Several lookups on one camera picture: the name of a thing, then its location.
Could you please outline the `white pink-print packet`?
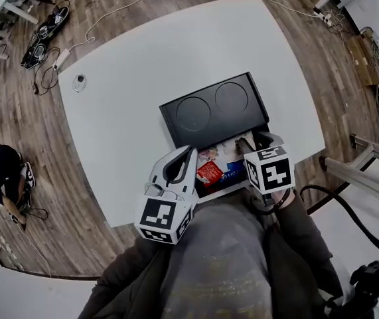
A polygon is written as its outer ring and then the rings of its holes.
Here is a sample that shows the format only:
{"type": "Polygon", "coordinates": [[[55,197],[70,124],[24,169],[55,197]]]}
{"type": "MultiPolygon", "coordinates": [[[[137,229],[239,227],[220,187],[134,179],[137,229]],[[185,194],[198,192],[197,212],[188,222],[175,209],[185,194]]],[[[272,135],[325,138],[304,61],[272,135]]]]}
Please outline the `white pink-print packet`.
{"type": "Polygon", "coordinates": [[[198,153],[197,168],[212,161],[222,172],[227,172],[229,163],[240,161],[243,158],[238,139],[230,139],[201,150],[198,153]]]}

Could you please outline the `aluminium ladder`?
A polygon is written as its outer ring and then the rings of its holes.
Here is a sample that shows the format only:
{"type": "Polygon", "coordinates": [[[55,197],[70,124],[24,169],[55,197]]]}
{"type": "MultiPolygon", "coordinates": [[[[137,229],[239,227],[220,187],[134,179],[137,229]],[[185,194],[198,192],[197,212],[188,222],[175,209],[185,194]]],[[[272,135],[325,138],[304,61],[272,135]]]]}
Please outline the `aluminium ladder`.
{"type": "Polygon", "coordinates": [[[379,199],[379,176],[361,170],[370,160],[379,160],[379,144],[356,134],[350,135],[350,144],[352,148],[361,150],[357,157],[349,163],[343,163],[330,157],[321,156],[319,163],[322,169],[379,199]]]}

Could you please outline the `large red packet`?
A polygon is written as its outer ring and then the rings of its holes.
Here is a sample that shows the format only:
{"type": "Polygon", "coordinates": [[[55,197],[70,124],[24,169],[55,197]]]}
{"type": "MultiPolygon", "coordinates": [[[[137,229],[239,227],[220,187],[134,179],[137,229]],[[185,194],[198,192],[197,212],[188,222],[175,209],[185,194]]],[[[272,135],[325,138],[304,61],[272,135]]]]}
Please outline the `large red packet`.
{"type": "Polygon", "coordinates": [[[213,162],[208,161],[196,171],[196,177],[205,187],[216,183],[222,178],[223,171],[213,162]]]}

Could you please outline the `black equipment case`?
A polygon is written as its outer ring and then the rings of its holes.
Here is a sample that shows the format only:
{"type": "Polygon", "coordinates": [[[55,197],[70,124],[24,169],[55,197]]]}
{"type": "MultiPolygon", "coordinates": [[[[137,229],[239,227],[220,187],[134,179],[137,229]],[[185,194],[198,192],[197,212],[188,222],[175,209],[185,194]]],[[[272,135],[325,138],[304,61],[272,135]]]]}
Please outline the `black equipment case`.
{"type": "Polygon", "coordinates": [[[47,19],[33,33],[29,47],[27,48],[22,60],[21,66],[25,69],[31,69],[39,65],[53,37],[61,30],[69,17],[70,9],[67,6],[56,6],[47,19]]]}

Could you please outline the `person's grey shirt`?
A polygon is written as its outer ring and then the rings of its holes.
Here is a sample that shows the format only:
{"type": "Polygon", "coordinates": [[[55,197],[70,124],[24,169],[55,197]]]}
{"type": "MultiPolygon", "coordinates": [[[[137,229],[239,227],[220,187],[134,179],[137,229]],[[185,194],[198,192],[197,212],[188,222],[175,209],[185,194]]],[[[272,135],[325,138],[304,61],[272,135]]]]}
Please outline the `person's grey shirt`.
{"type": "Polygon", "coordinates": [[[201,207],[171,251],[161,319],[272,319],[264,234],[239,197],[201,207]]]}

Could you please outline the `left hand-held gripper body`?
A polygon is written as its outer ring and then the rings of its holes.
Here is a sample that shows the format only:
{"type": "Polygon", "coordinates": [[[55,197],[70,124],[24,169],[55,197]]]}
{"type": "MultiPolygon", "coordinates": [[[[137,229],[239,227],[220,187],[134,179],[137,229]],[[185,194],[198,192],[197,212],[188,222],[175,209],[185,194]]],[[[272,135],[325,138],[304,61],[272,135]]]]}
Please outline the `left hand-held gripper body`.
{"type": "Polygon", "coordinates": [[[137,200],[135,228],[147,240],[176,245],[194,217],[194,184],[175,189],[148,182],[137,200]]]}

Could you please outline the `person's left forearm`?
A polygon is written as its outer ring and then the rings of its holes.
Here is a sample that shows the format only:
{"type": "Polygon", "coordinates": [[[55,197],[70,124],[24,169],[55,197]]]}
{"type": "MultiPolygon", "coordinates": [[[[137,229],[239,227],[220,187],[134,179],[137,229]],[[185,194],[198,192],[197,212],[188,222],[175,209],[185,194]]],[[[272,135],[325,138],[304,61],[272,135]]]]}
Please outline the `person's left forearm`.
{"type": "Polygon", "coordinates": [[[160,319],[172,248],[137,238],[105,269],[78,319],[160,319]]]}

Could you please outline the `black drawer box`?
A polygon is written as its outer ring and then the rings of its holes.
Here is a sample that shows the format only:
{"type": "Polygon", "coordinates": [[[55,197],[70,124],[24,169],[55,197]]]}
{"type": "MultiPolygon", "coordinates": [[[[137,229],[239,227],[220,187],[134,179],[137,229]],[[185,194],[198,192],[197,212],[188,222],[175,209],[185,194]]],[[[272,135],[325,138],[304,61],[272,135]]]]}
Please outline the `black drawer box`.
{"type": "MultiPolygon", "coordinates": [[[[228,78],[161,105],[176,147],[190,145],[198,152],[230,139],[245,138],[255,146],[253,130],[266,129],[269,116],[249,72],[228,78]]],[[[213,197],[239,183],[216,183],[205,187],[196,178],[201,199],[213,197]]]]}

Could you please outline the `blue grid-print packet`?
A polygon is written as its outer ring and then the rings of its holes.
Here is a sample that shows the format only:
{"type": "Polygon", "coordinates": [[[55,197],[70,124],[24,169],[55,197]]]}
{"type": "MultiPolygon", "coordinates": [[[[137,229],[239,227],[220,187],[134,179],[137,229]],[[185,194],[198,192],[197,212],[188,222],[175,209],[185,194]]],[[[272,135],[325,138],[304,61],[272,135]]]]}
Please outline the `blue grid-print packet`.
{"type": "Polygon", "coordinates": [[[228,162],[226,164],[228,170],[223,173],[220,182],[235,182],[239,183],[241,181],[246,180],[246,166],[244,159],[238,161],[228,162]]]}

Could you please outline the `cardboard box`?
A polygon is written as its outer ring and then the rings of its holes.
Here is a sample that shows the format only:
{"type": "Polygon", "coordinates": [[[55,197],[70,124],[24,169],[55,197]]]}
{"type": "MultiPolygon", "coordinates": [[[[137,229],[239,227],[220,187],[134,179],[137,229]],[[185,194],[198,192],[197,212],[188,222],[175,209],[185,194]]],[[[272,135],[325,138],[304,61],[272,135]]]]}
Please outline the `cardboard box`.
{"type": "Polygon", "coordinates": [[[359,35],[347,42],[352,63],[363,86],[379,85],[379,36],[371,27],[364,27],[359,35]]]}

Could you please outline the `white power strip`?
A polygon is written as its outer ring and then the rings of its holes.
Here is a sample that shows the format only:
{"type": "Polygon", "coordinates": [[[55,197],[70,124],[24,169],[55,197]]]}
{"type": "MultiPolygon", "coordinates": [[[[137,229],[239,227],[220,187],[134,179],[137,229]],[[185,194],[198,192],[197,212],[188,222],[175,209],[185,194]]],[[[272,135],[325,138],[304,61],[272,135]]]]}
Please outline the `white power strip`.
{"type": "Polygon", "coordinates": [[[324,22],[324,24],[326,24],[326,26],[333,26],[333,23],[331,21],[331,14],[324,15],[321,10],[316,7],[313,8],[313,12],[316,17],[318,17],[320,20],[322,20],[322,22],[324,22]]]}
{"type": "Polygon", "coordinates": [[[70,56],[70,51],[68,49],[64,49],[58,56],[58,58],[55,60],[54,64],[52,65],[52,68],[54,70],[58,70],[68,59],[70,56]]]}

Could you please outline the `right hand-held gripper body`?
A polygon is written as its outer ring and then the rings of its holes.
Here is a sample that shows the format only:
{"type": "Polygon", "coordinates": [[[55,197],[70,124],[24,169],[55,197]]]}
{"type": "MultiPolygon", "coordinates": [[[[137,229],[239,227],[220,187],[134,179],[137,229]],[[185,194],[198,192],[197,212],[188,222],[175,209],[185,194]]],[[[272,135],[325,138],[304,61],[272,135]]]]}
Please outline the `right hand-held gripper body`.
{"type": "Polygon", "coordinates": [[[283,145],[244,155],[249,207],[287,207],[295,199],[294,165],[283,145]]]}

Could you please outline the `person's right forearm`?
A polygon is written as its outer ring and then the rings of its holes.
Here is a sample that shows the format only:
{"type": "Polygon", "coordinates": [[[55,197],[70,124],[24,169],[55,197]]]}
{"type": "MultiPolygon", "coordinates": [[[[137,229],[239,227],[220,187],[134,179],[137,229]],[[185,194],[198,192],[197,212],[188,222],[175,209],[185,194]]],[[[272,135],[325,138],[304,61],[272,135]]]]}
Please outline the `person's right forearm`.
{"type": "Polygon", "coordinates": [[[278,224],[267,230],[265,253],[272,290],[278,298],[323,290],[341,296],[332,253],[300,196],[291,189],[272,193],[278,224]]]}

